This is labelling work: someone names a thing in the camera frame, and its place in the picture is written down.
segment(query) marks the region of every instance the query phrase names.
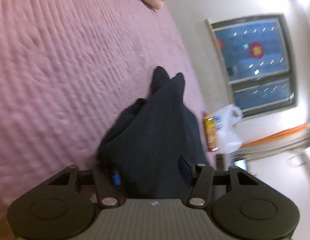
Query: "orange trim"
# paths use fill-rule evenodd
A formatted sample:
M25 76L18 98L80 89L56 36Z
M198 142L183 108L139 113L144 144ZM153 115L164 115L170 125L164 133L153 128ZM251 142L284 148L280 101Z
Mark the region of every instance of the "orange trim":
M294 128L291 128L291 129L284 130L282 132L273 134L271 136L262 138L260 140L257 140L257 141L254 141L254 142L250 142L250 143L245 143L245 144L242 145L242 147L254 146L254 145L259 145L259 144L263 144L263 143L272 142L272 141L275 141L275 140L278 140L278 139L282 139L282 138L285 138L285 137L287 137L289 135L296 134L298 132L302 132L303 130L306 130L308 127L309 127L309 123L307 122L307 123L302 124L302 125L300 125L298 127L294 127Z

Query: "bed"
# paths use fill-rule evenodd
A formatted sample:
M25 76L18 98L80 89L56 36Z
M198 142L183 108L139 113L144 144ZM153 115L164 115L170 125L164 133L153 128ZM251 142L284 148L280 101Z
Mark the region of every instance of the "bed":
M0 239L9 204L66 166L90 167L120 112L163 66L205 110L168 9L141 0L0 0Z

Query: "window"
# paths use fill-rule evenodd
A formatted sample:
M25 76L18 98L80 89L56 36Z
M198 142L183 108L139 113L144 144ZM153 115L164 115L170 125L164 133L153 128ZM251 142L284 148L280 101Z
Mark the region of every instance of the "window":
M284 16L246 17L212 28L244 116L296 104Z

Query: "white plastic bag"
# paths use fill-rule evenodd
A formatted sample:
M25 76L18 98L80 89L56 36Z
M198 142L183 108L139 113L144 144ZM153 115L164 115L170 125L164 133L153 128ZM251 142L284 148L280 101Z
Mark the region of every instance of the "white plastic bag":
M242 111L234 104L228 105L214 113L217 144L221 154L229 154L237 151L243 140L235 133L233 125L242 117Z

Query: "black cloth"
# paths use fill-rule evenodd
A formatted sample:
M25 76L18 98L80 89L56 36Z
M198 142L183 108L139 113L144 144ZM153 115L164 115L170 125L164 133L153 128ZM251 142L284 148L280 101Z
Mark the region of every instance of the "black cloth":
M115 166L129 197L186 199L191 188L178 170L180 156L208 164L194 114L183 104L185 80L157 67L148 100L125 109L104 137L98 160Z

